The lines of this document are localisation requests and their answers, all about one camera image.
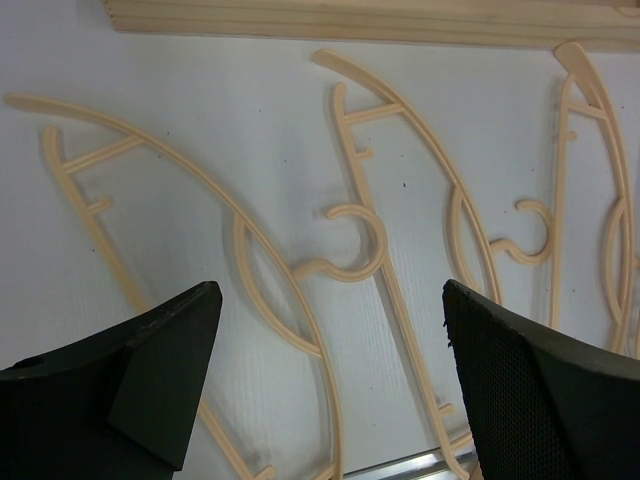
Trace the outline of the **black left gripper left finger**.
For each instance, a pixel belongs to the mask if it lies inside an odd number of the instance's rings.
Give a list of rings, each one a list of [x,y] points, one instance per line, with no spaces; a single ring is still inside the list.
[[[182,470],[223,297],[202,282],[1,372],[4,479],[170,479]]]

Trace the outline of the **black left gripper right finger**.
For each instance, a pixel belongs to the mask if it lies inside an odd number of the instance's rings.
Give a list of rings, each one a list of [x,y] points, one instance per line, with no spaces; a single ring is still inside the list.
[[[484,478],[638,478],[638,360],[529,320],[455,280],[442,300]]]

